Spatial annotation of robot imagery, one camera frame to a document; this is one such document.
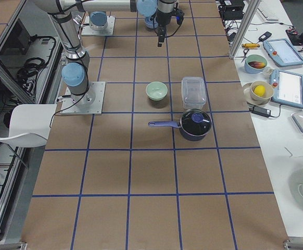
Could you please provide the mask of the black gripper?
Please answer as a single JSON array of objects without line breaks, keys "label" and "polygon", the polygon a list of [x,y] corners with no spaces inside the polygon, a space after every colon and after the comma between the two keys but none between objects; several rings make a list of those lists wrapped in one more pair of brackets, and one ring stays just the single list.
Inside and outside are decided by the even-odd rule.
[{"label": "black gripper", "polygon": [[174,36],[177,33],[178,29],[181,27],[184,20],[183,10],[175,7],[171,12],[163,12],[159,8],[156,11],[156,21],[158,23],[156,31],[156,34],[158,36],[158,47],[162,47],[164,43],[165,36],[167,34],[167,25],[170,23],[172,17],[176,17],[178,27],[170,36]]}]

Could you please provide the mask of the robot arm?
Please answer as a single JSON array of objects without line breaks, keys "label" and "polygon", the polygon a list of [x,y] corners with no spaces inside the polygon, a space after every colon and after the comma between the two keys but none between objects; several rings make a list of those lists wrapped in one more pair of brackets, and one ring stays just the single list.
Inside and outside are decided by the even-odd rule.
[{"label": "robot arm", "polygon": [[156,19],[157,46],[161,47],[167,36],[167,25],[176,17],[180,27],[184,12],[175,1],[34,1],[35,5],[52,19],[53,26],[65,48],[66,58],[70,61],[88,57],[74,26],[72,12],[104,13],[107,11],[138,12],[145,17]]}]

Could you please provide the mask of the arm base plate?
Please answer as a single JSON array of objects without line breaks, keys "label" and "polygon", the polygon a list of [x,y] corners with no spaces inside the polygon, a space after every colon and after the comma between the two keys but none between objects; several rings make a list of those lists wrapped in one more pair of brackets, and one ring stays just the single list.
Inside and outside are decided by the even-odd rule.
[{"label": "arm base plate", "polygon": [[115,16],[108,16],[107,22],[103,26],[97,26],[90,21],[87,16],[82,26],[82,36],[112,36],[115,27]]},{"label": "arm base plate", "polygon": [[65,94],[70,95],[62,101],[60,114],[62,115],[101,115],[105,95],[105,81],[89,82],[89,91],[78,102],[80,97],[71,96],[70,90],[66,87]]}]

